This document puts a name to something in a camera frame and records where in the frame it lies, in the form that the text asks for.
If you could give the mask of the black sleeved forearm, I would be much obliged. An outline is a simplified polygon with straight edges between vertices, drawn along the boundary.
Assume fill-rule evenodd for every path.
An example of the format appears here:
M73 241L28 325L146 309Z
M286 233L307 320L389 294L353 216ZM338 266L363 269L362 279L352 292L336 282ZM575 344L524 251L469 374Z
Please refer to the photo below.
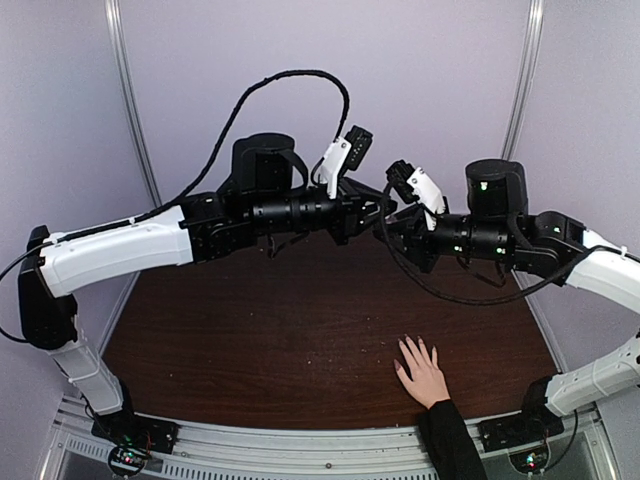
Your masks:
M451 399L418 416L421 442L440 479L487 480L487 474L463 417Z

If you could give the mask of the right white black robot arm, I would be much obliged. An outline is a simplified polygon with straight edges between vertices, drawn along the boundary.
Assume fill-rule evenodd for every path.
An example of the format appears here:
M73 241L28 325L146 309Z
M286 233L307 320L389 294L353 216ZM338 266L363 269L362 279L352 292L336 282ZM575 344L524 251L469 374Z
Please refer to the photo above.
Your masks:
M441 190L421 168L404 160L386 171L386 192L406 209L382 215L378 235L404 273L427 293L466 306L497 306L555 284L607 298L639 310L639 259L583 223L557 211L528 211L525 169L515 161L482 159L465 168L468 213L452 214ZM470 299L425 283L443 256L468 267L492 262L499 273L520 271L539 282L513 294Z

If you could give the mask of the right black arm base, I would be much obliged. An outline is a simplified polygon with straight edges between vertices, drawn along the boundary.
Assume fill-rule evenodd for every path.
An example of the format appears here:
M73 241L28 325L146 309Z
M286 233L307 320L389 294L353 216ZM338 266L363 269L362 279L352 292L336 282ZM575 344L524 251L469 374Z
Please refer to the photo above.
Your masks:
M479 436L485 452L543 441L564 432L561 416L546 407L546 388L551 376L532 382L516 414L483 420L478 424Z

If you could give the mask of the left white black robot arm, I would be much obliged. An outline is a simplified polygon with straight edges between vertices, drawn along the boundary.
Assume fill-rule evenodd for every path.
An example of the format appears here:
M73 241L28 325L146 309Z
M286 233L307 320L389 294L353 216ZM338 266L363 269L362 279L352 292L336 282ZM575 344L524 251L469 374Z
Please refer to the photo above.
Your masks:
M123 444L137 442L144 424L134 415L123 383L77 326L77 290L114 277L164 266L200 264L287 233L293 241L324 230L346 244L369 229L381 193L350 178L373 141L353 127L335 139L314 182L294 186L306 166L284 134L236 141L232 170L215 192L184 196L168 209L70 233L31 232L18 275L21 329L46 351L68 381L105 417Z

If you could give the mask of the person's bare hand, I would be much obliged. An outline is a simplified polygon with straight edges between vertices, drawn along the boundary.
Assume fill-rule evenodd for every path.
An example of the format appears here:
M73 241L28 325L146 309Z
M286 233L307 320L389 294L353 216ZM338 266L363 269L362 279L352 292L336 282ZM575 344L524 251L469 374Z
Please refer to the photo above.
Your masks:
M406 392L426 409L450 400L445 375L439 367L437 347L428 348L421 337L414 341L410 336L399 339L398 346L406 367L395 360L394 368Z

